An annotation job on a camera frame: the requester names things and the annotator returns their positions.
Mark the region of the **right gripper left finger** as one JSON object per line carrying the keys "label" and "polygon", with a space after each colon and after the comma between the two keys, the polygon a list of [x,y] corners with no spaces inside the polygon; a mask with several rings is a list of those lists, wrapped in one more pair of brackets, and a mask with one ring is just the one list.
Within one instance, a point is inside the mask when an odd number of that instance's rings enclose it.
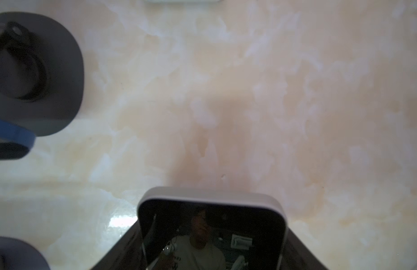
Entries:
{"label": "right gripper left finger", "polygon": [[145,270],[143,235],[139,221],[120,238],[92,270]]}

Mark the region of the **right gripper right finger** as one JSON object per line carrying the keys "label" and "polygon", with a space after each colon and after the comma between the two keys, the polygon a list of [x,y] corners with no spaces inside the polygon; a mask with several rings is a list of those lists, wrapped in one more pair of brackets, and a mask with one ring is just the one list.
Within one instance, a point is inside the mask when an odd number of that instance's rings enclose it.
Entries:
{"label": "right gripper right finger", "polygon": [[280,270],[328,270],[289,228]]}

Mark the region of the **grey edged phone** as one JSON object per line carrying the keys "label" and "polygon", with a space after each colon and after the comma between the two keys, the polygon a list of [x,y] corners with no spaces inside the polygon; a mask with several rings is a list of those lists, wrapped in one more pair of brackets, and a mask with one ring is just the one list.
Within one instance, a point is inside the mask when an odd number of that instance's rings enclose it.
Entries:
{"label": "grey edged phone", "polygon": [[288,222],[259,193],[156,187],[137,208],[150,270],[277,270]]}

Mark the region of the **blue edged phone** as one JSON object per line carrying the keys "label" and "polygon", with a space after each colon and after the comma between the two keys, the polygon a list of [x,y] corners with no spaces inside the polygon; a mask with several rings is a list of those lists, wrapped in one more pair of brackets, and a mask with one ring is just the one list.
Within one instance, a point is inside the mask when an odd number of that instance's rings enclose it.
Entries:
{"label": "blue edged phone", "polygon": [[0,119],[0,160],[26,156],[34,146],[36,135],[31,130]]}

